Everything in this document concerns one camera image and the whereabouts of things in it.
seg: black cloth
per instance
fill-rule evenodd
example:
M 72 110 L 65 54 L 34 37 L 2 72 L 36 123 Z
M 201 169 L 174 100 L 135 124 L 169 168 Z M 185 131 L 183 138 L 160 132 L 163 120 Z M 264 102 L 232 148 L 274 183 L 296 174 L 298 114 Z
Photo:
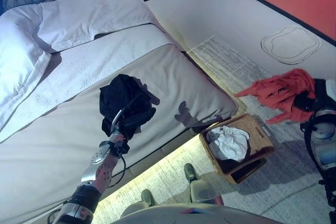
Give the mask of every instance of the black cloth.
M 107 136 L 111 135 L 113 119 L 123 110 L 118 126 L 127 140 L 133 137 L 138 126 L 146 123 L 155 113 L 151 96 L 126 74 L 119 74 L 108 86 L 100 88 L 99 107 L 104 116 L 102 130 Z

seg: green shoe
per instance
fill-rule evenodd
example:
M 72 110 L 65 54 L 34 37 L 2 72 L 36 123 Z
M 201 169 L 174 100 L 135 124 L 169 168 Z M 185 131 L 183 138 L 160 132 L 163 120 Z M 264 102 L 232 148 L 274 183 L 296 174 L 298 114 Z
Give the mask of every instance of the green shoe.
M 184 165 L 184 173 L 189 183 L 194 180 L 197 180 L 196 172 L 192 164 L 187 163 Z
M 149 207 L 155 206 L 154 197 L 148 189 L 141 192 L 141 200 L 146 202 Z

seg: white cloth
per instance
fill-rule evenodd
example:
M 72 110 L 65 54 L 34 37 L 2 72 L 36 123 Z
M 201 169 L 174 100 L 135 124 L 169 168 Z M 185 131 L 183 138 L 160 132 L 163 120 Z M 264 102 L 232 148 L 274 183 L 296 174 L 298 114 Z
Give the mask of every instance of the white cloth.
M 216 159 L 233 159 L 238 162 L 246 156 L 249 138 L 246 131 L 227 126 L 214 128 L 206 134 L 210 150 Z

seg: rug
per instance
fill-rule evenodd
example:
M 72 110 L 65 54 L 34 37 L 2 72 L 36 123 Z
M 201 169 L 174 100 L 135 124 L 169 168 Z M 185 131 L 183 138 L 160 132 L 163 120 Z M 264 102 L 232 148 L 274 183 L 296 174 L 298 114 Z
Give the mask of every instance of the rug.
M 188 54 L 229 94 L 250 86 L 270 73 L 235 51 L 217 37 L 211 37 Z M 250 113 L 262 123 L 279 111 L 261 106 L 254 97 L 236 99 L 238 114 Z M 183 166 L 192 163 L 199 178 L 207 179 L 222 195 L 226 206 L 253 212 L 283 223 L 328 223 L 331 208 L 320 175 L 306 150 L 299 124 L 282 122 L 263 125 L 276 149 L 267 163 L 240 185 L 229 184 L 216 174 L 198 136 L 153 165 L 143 174 L 102 200 L 93 223 L 119 219 L 130 204 L 141 200 L 148 188 L 158 204 L 190 202 Z

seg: black strap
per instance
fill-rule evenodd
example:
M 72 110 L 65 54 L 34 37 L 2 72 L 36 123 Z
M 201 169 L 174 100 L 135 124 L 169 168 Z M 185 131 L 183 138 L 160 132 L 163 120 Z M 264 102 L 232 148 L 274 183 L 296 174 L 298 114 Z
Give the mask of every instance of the black strap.
M 312 151 L 311 148 L 311 134 L 313 132 L 314 126 L 316 124 L 319 123 L 331 123 L 336 125 L 336 115 L 334 114 L 325 114 L 325 115 L 321 115 L 318 117 L 312 117 L 307 123 L 306 123 L 306 127 L 304 130 L 304 139 L 305 139 L 305 143 L 306 143 L 306 147 L 307 147 L 307 151 L 311 157 L 311 159 L 313 160 L 317 170 L 319 171 L 319 173 L 322 176 L 323 179 L 323 183 L 324 183 L 324 187 L 325 187 L 325 192 L 327 195 L 327 200 L 328 200 L 328 204 L 331 207 L 336 207 L 336 196 L 333 195 L 333 191 L 336 190 L 336 178 L 334 176 L 335 172 L 336 172 L 336 167 L 330 168 L 326 171 L 324 171 L 319 163 L 317 162 L 314 153 Z

